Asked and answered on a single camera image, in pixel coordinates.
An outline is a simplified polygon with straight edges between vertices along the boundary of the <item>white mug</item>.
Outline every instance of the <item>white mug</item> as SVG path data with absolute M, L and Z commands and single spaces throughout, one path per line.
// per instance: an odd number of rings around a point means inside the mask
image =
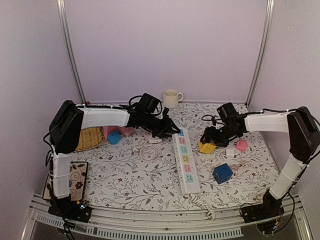
M 168 89 L 163 92 L 163 106 L 165 108 L 174 108 L 184 99 L 182 92 L 177 92 L 173 89 Z

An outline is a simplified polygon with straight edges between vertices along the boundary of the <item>yellow cube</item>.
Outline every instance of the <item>yellow cube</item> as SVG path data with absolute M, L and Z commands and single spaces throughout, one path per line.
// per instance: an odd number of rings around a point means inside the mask
M 205 143 L 202 144 L 201 141 L 198 142 L 198 147 L 200 150 L 200 153 L 204 153 L 204 154 L 210 154 L 213 152 L 213 150 L 216 149 L 216 145 L 214 143 Z

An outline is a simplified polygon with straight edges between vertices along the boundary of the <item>small pink block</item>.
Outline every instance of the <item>small pink block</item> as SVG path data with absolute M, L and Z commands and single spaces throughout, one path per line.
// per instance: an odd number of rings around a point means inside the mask
M 103 127 L 103 135 L 104 139 L 108 140 L 108 135 L 113 132 L 114 130 L 117 130 L 117 126 L 104 126 Z
M 248 143 L 245 140 L 239 139 L 235 148 L 241 152 L 245 152 L 248 148 Z
M 118 127 L 118 132 L 122 135 L 129 136 L 135 133 L 135 129 L 133 127 Z

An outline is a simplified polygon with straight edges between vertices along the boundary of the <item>blue cube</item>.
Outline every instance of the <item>blue cube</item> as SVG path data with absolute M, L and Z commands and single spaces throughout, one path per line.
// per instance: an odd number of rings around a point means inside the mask
M 111 144 L 116 144 L 117 142 L 120 141 L 121 139 L 121 135 L 120 133 L 118 133 L 117 131 L 112 131 L 109 133 L 109 135 L 107 136 L 109 142 Z
M 213 171 L 213 176 L 218 184 L 228 181 L 232 177 L 232 174 L 234 173 L 226 163 L 217 166 Z

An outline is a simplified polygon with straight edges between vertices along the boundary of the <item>power strip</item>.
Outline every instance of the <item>power strip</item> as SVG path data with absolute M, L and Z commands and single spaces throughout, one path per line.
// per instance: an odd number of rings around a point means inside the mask
M 201 192 L 196 163 L 192 154 L 188 130 L 179 127 L 180 133 L 172 135 L 175 160 L 178 167 L 182 195 Z

